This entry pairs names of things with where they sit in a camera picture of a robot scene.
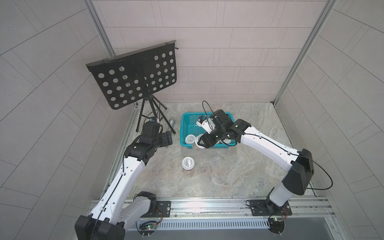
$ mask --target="teal plastic basket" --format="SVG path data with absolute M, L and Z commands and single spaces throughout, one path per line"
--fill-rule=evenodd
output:
M 233 119 L 232 113 L 229 113 L 229 112 L 225 112 L 225 113 L 227 113 L 229 115 L 229 117 L 232 119 L 232 121 L 235 121 Z M 193 135 L 195 135 L 195 137 L 197 137 L 198 135 L 200 135 L 202 133 L 206 133 L 204 128 L 199 127 L 196 124 L 197 120 L 199 119 L 199 117 L 201 115 L 205 115 L 205 113 L 184 113 L 182 115 L 181 126 L 180 126 L 180 144 L 182 146 L 187 147 L 187 148 L 192 148 L 193 144 L 186 144 L 185 143 L 185 138 L 187 137 L 187 135 L 193 134 Z M 235 140 L 232 140 L 231 143 L 229 143 L 228 145 L 230 145 L 230 146 L 236 145 Z M 227 146 L 223 143 L 218 143 L 218 144 L 215 144 L 211 148 L 228 148 L 228 147 L 229 146 Z

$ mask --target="container lid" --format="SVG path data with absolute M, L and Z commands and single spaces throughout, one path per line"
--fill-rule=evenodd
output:
M 193 144 L 195 142 L 195 135 L 193 134 L 189 134 L 186 138 L 185 138 L 185 143 L 186 144 Z
M 191 157 L 185 157 L 182 166 L 185 170 L 191 170 L 195 166 L 195 161 Z

